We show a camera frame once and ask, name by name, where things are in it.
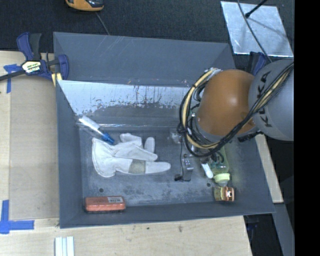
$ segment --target black carpet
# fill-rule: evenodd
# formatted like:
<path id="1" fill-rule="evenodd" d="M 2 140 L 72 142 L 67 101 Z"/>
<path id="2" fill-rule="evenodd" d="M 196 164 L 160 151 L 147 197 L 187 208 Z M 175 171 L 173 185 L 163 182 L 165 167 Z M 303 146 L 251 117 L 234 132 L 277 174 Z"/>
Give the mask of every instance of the black carpet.
<path id="1" fill-rule="evenodd" d="M 39 47 L 42 53 L 53 53 L 53 32 L 106 34 L 94 13 L 74 12 L 64 0 L 0 0 L 0 3 L 0 50 L 17 51 L 16 38 L 23 32 L 42 33 Z M 265 5 L 277 6 L 294 53 L 295 0 L 268 0 Z M 218 0 L 105 0 L 99 15 L 115 36 L 230 43 Z M 249 57 L 234 55 L 234 61 L 238 69 L 246 70 Z M 279 182 L 284 182 L 294 174 L 294 143 L 271 138 L 267 138 L 267 143 Z M 287 208 L 294 228 L 294 201 Z M 253 255 L 282 255 L 272 216 L 257 216 L 256 220 Z"/>

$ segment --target black cord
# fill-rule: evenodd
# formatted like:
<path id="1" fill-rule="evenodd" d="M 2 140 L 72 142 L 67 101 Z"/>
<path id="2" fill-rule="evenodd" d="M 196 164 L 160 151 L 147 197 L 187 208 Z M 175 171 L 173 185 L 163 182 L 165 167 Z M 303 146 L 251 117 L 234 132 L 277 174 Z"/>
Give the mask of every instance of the black cord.
<path id="1" fill-rule="evenodd" d="M 104 27 L 105 32 L 110 36 L 110 33 L 105 25 L 105 23 L 103 22 L 103 20 L 101 19 L 100 15 L 95 11 L 95 15 L 98 17 L 99 21 L 101 22 L 102 26 Z"/>
<path id="2" fill-rule="evenodd" d="M 268 59 L 269 62 L 271 63 L 271 62 L 272 62 L 271 58 L 268 56 L 267 52 L 266 52 L 265 49 L 262 47 L 262 45 L 261 45 L 261 43 L 259 42 L 258 38 L 256 37 L 254 31 L 252 30 L 251 26 L 249 25 L 249 22 L 247 21 L 246 15 L 245 15 L 244 11 L 242 10 L 242 7 L 241 7 L 241 5 L 240 5 L 239 0 L 236 0 L 236 1 L 237 1 L 237 3 L 238 3 L 240 12 L 241 12 L 241 14 L 242 14 L 242 16 L 243 16 L 243 19 L 244 19 L 246 25 L 248 26 L 249 30 L 251 31 L 251 33 L 252 33 L 255 41 L 256 41 L 257 44 L 259 45 L 260 49 L 263 51 L 263 54 L 267 57 L 267 59 Z"/>
<path id="3" fill-rule="evenodd" d="M 286 80 L 289 78 L 289 75 L 293 69 L 294 69 L 294 61 L 290 65 L 288 65 L 286 68 L 284 68 L 281 71 L 281 73 L 270 83 L 270 85 L 263 92 L 261 97 L 259 99 L 257 99 L 256 102 L 253 104 L 253 106 L 249 110 L 249 113 L 247 114 L 247 116 L 240 123 L 238 123 L 226 136 L 224 136 L 217 143 L 216 147 L 213 148 L 211 145 L 202 145 L 202 147 L 204 147 L 205 150 L 208 150 L 208 152 L 206 152 L 206 153 L 203 153 L 203 152 L 196 153 L 190 148 L 190 145 L 189 145 L 188 135 L 193 141 L 196 141 L 196 142 L 203 143 L 203 140 L 200 138 L 208 140 L 200 132 L 197 133 L 194 129 L 192 129 L 192 126 L 188 125 L 191 100 L 189 100 L 189 102 L 187 102 L 188 106 L 187 106 L 187 112 L 186 112 L 186 122 L 185 122 L 185 124 L 182 123 L 182 109 L 183 109 L 183 106 L 184 106 L 185 101 L 187 99 L 187 95 L 189 95 L 189 93 L 187 93 L 184 96 L 184 98 L 181 102 L 181 105 L 180 105 L 180 112 L 179 112 L 180 123 L 177 127 L 177 131 L 184 135 L 185 146 L 188 149 L 188 151 L 193 156 L 198 157 L 198 158 L 209 157 L 209 156 L 212 156 L 213 154 L 217 153 L 224 145 L 226 145 L 241 130 L 241 128 L 245 124 L 247 124 L 250 121 L 250 119 L 253 117 L 254 114 L 259 112 L 266 104 L 268 104 L 280 92 L 280 90 L 282 89 Z"/>

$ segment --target yellow cable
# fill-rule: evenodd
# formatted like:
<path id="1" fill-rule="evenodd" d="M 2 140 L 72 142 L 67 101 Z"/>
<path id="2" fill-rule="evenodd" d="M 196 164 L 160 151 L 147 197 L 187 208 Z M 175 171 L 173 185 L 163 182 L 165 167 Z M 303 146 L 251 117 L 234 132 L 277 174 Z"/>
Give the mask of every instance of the yellow cable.
<path id="1" fill-rule="evenodd" d="M 216 69 L 211 69 L 208 72 L 206 72 L 203 76 L 201 76 L 196 82 L 195 84 L 192 86 L 192 88 L 188 91 L 187 93 L 187 97 L 185 99 L 184 105 L 182 107 L 182 125 L 183 128 L 186 128 L 186 124 L 187 124 L 187 109 L 188 109 L 188 104 L 189 101 L 191 100 L 192 94 L 195 91 L 195 89 L 202 84 L 202 82 L 208 78 L 208 76 L 210 76 Z M 266 100 L 268 100 L 268 97 L 270 96 L 270 94 L 279 86 L 282 84 L 282 82 L 288 77 L 288 75 L 290 74 L 289 71 L 285 72 L 281 77 L 279 77 L 279 79 L 274 83 L 274 85 L 271 87 L 270 90 L 268 90 L 266 92 L 266 94 L 264 95 L 264 97 L 260 100 L 260 103 L 256 106 L 256 109 L 259 109 L 261 106 L 263 106 L 263 102 L 265 102 Z M 205 145 L 200 145 L 199 143 L 197 143 L 196 141 L 194 141 L 189 134 L 186 134 L 186 138 L 187 140 L 194 145 L 195 147 L 199 148 L 199 149 L 214 149 L 215 147 L 218 146 L 220 140 L 218 142 L 212 143 L 212 144 L 205 144 Z"/>

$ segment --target white glove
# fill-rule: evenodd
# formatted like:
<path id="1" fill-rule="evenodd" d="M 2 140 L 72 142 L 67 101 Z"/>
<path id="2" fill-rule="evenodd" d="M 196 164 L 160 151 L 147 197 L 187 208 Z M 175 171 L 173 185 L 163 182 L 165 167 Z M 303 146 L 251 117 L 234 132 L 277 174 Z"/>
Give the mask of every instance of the white glove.
<path id="1" fill-rule="evenodd" d="M 110 145 L 100 139 L 92 139 L 92 161 L 96 172 L 102 177 L 112 177 L 116 171 L 124 174 L 154 174 L 171 168 L 168 162 L 155 162 L 155 139 L 142 139 L 130 133 L 120 135 L 121 142 Z"/>

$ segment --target orange eraser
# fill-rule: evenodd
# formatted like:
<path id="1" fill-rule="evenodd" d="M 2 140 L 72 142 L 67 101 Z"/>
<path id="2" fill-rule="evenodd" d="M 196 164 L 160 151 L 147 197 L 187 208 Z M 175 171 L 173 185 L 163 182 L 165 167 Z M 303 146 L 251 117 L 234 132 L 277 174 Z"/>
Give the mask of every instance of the orange eraser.
<path id="1" fill-rule="evenodd" d="M 86 197 L 84 208 L 87 212 L 111 212 L 126 209 L 126 202 L 121 195 Z"/>

